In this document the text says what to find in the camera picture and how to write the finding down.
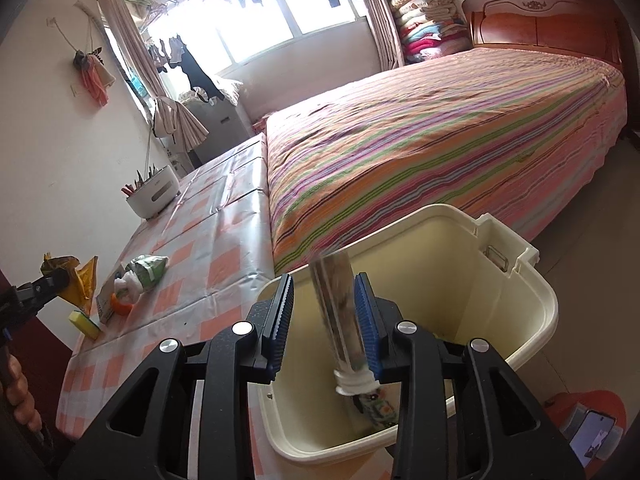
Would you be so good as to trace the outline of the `person left hand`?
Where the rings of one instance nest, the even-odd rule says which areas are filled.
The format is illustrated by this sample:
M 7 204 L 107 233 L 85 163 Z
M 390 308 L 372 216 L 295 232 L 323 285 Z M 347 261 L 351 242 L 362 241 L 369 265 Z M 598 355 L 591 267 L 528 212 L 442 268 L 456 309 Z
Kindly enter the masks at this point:
M 6 387 L 6 398 L 12 406 L 15 420 L 36 434 L 42 429 L 42 419 L 35 407 L 35 399 L 28 390 L 28 380 L 15 356 L 8 357 L 11 377 Z

